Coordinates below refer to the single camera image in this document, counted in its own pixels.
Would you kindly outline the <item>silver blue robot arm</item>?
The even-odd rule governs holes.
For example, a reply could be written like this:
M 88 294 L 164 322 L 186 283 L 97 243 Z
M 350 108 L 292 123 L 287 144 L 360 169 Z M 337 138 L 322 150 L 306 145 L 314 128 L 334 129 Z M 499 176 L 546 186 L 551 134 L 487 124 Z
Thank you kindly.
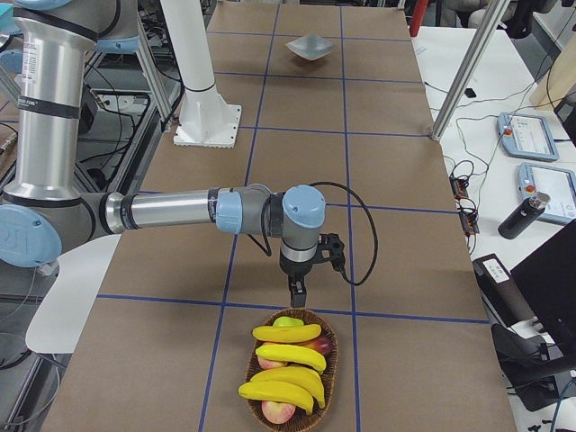
M 309 185 L 272 193 L 261 184 L 124 195 L 80 193 L 73 184 L 85 57 L 139 48 L 133 1 L 16 1 L 23 34 L 19 138 L 14 180 L 1 200 L 1 258 L 35 267 L 125 230 L 212 223 L 233 234 L 281 241 L 291 305 L 306 302 L 305 275 L 320 261 L 325 200 Z

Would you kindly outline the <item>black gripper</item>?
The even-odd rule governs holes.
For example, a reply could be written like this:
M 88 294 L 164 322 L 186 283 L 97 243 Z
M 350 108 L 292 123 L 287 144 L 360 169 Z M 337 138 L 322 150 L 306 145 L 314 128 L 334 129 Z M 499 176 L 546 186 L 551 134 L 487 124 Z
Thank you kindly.
M 288 276 L 288 287 L 290 292 L 290 302 L 292 308 L 304 308 L 307 301 L 307 289 L 302 275 L 311 271 L 312 262 L 294 262 L 285 256 L 279 259 L 281 269 Z

